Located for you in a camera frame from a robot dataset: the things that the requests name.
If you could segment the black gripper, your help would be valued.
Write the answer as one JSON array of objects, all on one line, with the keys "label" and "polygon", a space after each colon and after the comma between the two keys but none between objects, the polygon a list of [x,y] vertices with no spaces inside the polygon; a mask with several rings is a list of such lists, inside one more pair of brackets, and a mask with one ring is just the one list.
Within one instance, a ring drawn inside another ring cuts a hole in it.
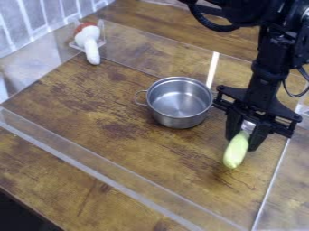
[{"label": "black gripper", "polygon": [[227,115],[225,139],[230,141],[248,123],[248,151],[258,149],[268,134],[290,138],[302,118],[278,101],[276,93],[287,75],[254,73],[247,88],[216,87],[213,107]]}]

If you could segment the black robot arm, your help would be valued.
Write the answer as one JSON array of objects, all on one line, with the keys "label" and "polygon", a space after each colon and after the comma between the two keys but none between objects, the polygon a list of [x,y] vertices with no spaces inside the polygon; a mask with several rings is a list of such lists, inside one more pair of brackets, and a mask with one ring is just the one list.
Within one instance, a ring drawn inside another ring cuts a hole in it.
[{"label": "black robot arm", "polygon": [[228,140],[240,131],[243,122],[254,124],[248,138],[248,150],[254,151],[270,134],[291,137],[302,121],[302,117],[280,104],[276,93],[286,87],[292,69],[309,82],[302,67],[309,64],[309,0],[204,0],[216,9],[199,5],[197,0],[179,1],[187,5],[195,20],[215,32],[259,28],[248,86],[217,86],[213,100],[213,107],[227,115]]}]

